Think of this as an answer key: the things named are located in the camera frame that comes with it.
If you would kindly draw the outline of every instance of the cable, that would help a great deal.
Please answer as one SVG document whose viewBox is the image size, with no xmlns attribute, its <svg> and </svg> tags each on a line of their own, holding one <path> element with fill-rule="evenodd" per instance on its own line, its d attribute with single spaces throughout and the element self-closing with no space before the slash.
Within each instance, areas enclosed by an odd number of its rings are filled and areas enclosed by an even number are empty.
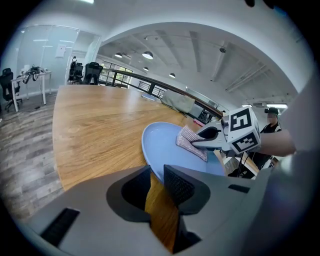
<svg viewBox="0 0 320 256">
<path fill-rule="evenodd" d="M 256 154 L 256 152 L 253 153 L 252 162 L 254 161 L 255 154 Z"/>
<path fill-rule="evenodd" d="M 14 116 L 14 117 L 12 117 L 12 118 L 10 118 L 10 119 L 4 119 L 4 118 L 2 118 L 2 121 L 10 121 L 10 120 L 12 120 L 12 119 L 15 119 L 15 118 L 17 118 L 17 117 L 19 117 L 19 116 L 21 116 L 21 113 L 23 113 L 23 112 L 34 112 L 34 111 L 36 111 L 36 110 L 38 110 L 40 108 L 40 106 L 36 106 L 34 109 L 32 109 L 32 110 L 19 110 L 19 112 L 16 114 L 16 116 Z"/>
<path fill-rule="evenodd" d="M 245 166 L 245 163 L 246 163 L 248 157 L 249 157 L 249 154 L 247 153 L 246 159 L 244 160 L 244 163 L 241 165 L 241 170 L 242 170 L 242 166 Z"/>
<path fill-rule="evenodd" d="M 240 167 L 240 169 L 238 169 L 238 176 L 237 177 L 239 177 L 240 176 L 240 174 L 241 174 L 241 170 L 242 170 L 242 167 L 245 165 L 245 163 L 246 163 L 246 161 L 247 161 L 247 159 L 248 159 L 248 157 L 249 157 L 249 152 L 250 150 L 248 150 L 247 152 L 245 152 L 246 154 L 247 154 L 247 156 L 246 156 L 246 159 L 244 160 L 244 163 L 242 164 L 242 165 L 240 165 L 240 163 L 241 163 L 241 161 L 242 161 L 242 157 L 243 157 L 243 155 L 244 155 L 244 153 L 242 153 L 242 156 L 241 156 L 241 159 L 240 159 L 240 162 L 239 162 L 239 167 Z"/>
<path fill-rule="evenodd" d="M 239 166 L 238 166 L 238 174 L 237 174 L 237 178 L 239 178 L 239 175 L 240 175 L 240 167 L 241 167 L 241 161 L 242 161 L 242 157 L 244 156 L 244 153 L 242 153 L 241 155 L 241 158 L 240 158 L 240 161 L 239 161 Z"/>
</svg>

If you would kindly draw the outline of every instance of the black office chair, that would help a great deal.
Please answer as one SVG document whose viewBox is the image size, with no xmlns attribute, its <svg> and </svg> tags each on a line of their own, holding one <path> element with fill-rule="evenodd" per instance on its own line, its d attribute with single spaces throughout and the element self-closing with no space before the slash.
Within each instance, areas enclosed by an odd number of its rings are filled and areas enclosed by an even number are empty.
<svg viewBox="0 0 320 256">
<path fill-rule="evenodd" d="M 84 76 L 82 75 L 82 70 L 84 69 L 84 66 L 82 66 L 82 63 L 77 63 L 75 68 L 74 68 L 74 75 L 73 75 L 73 80 L 71 81 L 73 84 L 78 83 L 81 84 Z"/>
<path fill-rule="evenodd" d="M 14 79 L 14 73 L 11 72 L 10 68 L 5 68 L 2 71 L 2 75 L 0 76 L 0 84 L 2 87 L 2 97 L 4 98 L 5 101 L 7 101 L 7 105 L 5 106 L 5 110 L 7 110 L 7 112 L 9 112 L 9 108 L 12 104 L 14 104 L 14 97 L 13 97 L 13 92 L 12 92 L 12 84 L 11 84 L 11 80 Z M 17 82 L 17 87 L 15 88 L 15 94 L 19 95 L 19 91 L 20 91 L 20 82 Z M 16 100 L 17 104 L 19 106 L 18 102 L 22 103 L 22 99 L 19 98 Z"/>
<path fill-rule="evenodd" d="M 100 73 L 104 67 L 100 66 L 97 62 L 91 62 L 85 65 L 85 75 L 82 84 L 83 85 L 98 85 L 98 79 Z"/>
<path fill-rule="evenodd" d="M 77 57 L 74 56 L 70 64 L 68 82 L 72 82 L 74 80 L 76 64 L 77 64 Z"/>
</svg>

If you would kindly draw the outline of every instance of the wooden table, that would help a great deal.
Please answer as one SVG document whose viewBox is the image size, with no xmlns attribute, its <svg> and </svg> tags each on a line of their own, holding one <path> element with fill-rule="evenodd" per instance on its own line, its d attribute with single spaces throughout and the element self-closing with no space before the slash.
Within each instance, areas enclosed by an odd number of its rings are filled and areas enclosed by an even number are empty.
<svg viewBox="0 0 320 256">
<path fill-rule="evenodd" d="M 59 88 L 53 113 L 53 150 L 65 190 L 91 178 L 146 165 L 141 136 L 153 122 L 188 124 L 194 131 L 200 128 L 190 117 L 142 98 L 142 94 L 109 86 Z M 178 210 L 154 174 L 145 211 L 151 215 L 152 231 L 172 252 Z"/>
</svg>

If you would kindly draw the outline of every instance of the wall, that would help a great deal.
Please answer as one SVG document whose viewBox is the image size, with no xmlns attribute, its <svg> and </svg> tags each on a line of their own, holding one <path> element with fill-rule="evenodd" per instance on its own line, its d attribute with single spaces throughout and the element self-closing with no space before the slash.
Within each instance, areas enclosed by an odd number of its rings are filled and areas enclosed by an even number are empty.
<svg viewBox="0 0 320 256">
<path fill-rule="evenodd" d="M 76 38 L 72 51 L 86 53 L 88 51 L 89 45 L 94 40 L 94 34 L 80 31 L 78 37 Z"/>
<path fill-rule="evenodd" d="M 107 12 L 107 8 L 99 8 L 96 3 L 91 5 L 74 0 L 46 0 L 19 27 L 54 24 L 106 36 L 112 23 L 112 17 Z"/>
<path fill-rule="evenodd" d="M 263 1 L 256 1 L 255 7 L 250 8 L 243 0 L 95 0 L 94 4 L 47 0 L 22 26 L 52 22 L 101 35 L 103 44 L 149 24 L 186 22 L 211 26 L 260 49 L 283 70 L 298 92 L 314 69 L 311 50 L 304 40 L 296 43 L 289 18 L 269 9 Z"/>
<path fill-rule="evenodd" d="M 1 61 L 0 61 L 0 70 L 2 75 L 2 70 L 6 68 L 10 68 L 13 72 L 13 75 L 16 76 L 17 74 L 17 59 L 18 59 L 18 52 L 20 48 L 20 44 L 22 41 L 23 33 L 21 30 L 17 30 L 10 42 L 8 43 L 6 49 L 4 50 Z"/>
<path fill-rule="evenodd" d="M 309 46 L 304 40 L 296 43 L 296 38 L 291 34 L 291 21 L 267 8 L 262 1 L 250 8 L 244 1 L 237 0 L 163 0 L 148 3 L 140 0 L 133 9 L 128 12 L 123 10 L 122 15 L 115 18 L 117 26 L 110 31 L 105 42 L 123 37 L 125 32 L 134 28 L 163 22 L 208 25 L 246 40 L 270 57 L 298 92 L 305 86 L 314 68 Z"/>
</svg>

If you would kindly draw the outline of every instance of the black railing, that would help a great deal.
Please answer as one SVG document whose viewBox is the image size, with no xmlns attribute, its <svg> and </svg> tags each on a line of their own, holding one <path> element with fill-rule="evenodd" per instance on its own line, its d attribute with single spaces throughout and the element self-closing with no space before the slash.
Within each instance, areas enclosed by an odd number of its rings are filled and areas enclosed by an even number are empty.
<svg viewBox="0 0 320 256">
<path fill-rule="evenodd" d="M 151 84 L 148 84 L 148 83 L 145 83 L 145 82 L 142 82 L 140 81 L 139 82 L 139 85 L 138 85 L 138 88 L 145 91 L 145 92 L 148 92 L 149 91 L 149 88 L 150 88 L 150 85 Z"/>
<path fill-rule="evenodd" d="M 132 86 L 132 87 L 137 88 L 137 89 L 139 89 L 139 90 L 141 90 L 143 92 L 146 92 L 146 93 L 148 93 L 150 95 L 153 95 L 153 96 L 155 96 L 155 97 L 157 97 L 159 99 L 162 98 L 163 93 L 166 90 L 171 90 L 173 92 L 176 92 L 176 93 L 179 93 L 179 94 L 182 94 L 182 95 L 187 95 L 190 98 L 194 99 L 194 103 L 196 105 L 198 105 L 199 107 L 203 108 L 204 110 L 206 110 L 208 112 L 208 114 L 210 114 L 210 116 L 218 117 L 218 118 L 222 118 L 222 116 L 223 116 L 222 112 L 220 112 L 215 107 L 213 107 L 210 104 L 208 104 L 207 102 L 204 102 L 201 99 L 193 96 L 192 94 L 187 93 L 184 90 L 180 90 L 180 89 L 178 89 L 178 88 L 176 88 L 176 87 L 174 87 L 172 85 L 169 85 L 167 83 L 164 83 L 164 82 L 161 82 L 161 81 L 149 78 L 149 77 L 145 77 L 145 76 L 140 75 L 140 74 L 125 72 L 125 71 L 120 71 L 120 70 L 107 69 L 106 71 L 114 72 L 113 81 L 112 81 L 112 84 L 110 86 L 123 87 L 123 84 L 125 84 L 126 87 Z M 139 85 L 136 86 L 136 85 L 130 84 L 128 82 L 124 82 L 124 81 L 118 80 L 118 79 L 116 79 L 118 73 L 126 75 L 128 77 L 139 79 L 141 81 L 139 82 Z M 190 115 L 190 116 L 199 120 L 198 116 L 192 116 L 192 115 Z"/>
</svg>

